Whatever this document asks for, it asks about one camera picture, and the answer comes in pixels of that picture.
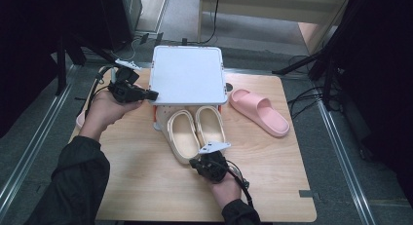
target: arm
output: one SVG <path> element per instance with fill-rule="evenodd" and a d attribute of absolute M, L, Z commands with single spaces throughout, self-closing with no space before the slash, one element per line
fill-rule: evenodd
<path fill-rule="evenodd" d="M 94 224 L 110 169 L 100 151 L 101 133 L 140 104 L 117 103 L 109 92 L 95 97 L 79 135 L 61 151 L 52 182 L 25 224 Z"/>
<path fill-rule="evenodd" d="M 220 183 L 209 183 L 209 188 L 222 208 L 225 224 L 261 224 L 258 212 L 241 200 L 241 188 L 230 173 Z"/>

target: black sleeve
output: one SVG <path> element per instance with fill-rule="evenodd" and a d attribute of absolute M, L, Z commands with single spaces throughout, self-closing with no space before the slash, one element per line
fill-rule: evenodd
<path fill-rule="evenodd" d="M 222 216 L 227 225 L 261 224 L 258 212 L 241 199 L 229 203 L 222 209 Z"/>
<path fill-rule="evenodd" d="M 109 170 L 100 144 L 75 136 L 61 151 L 52 182 L 25 224 L 94 224 Z"/>

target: wooden furniture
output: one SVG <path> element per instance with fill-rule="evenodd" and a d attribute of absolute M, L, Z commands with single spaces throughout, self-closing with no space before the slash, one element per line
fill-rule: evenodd
<path fill-rule="evenodd" d="M 219 0 L 218 13 L 299 22 L 309 53 L 322 46 L 333 25 L 340 23 L 349 0 Z M 200 0 L 198 41 L 203 12 L 215 12 L 216 0 Z"/>
<path fill-rule="evenodd" d="M 137 83 L 147 88 L 149 70 L 138 74 Z M 285 137 L 275 138 L 229 103 L 222 105 L 224 131 L 232 143 L 225 157 L 250 182 L 248 191 L 262 221 L 314 221 L 313 198 L 299 193 L 310 187 L 280 78 L 226 73 L 226 80 L 234 89 L 269 97 L 291 125 Z M 202 177 L 174 158 L 163 134 L 153 129 L 152 117 L 152 106 L 145 102 L 103 133 L 101 150 L 111 163 L 111 172 L 97 219 L 222 221 Z"/>

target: pink slipper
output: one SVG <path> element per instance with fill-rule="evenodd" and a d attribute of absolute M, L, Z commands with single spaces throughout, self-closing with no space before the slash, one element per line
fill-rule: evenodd
<path fill-rule="evenodd" d="M 273 136 L 284 136 L 289 130 L 288 121 L 260 94 L 239 89 L 231 92 L 231 105 Z"/>

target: beige slipper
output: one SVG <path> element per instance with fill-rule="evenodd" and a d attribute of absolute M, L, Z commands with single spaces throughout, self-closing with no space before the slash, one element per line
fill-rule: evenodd
<path fill-rule="evenodd" d="M 205 146 L 209 141 L 226 142 L 222 117 L 215 107 L 201 106 L 198 108 L 195 114 L 195 124 L 201 146 Z"/>
<path fill-rule="evenodd" d="M 201 148 L 195 135 L 194 120 L 187 110 L 177 106 L 158 106 L 156 120 L 175 158 L 182 164 L 198 158 Z"/>

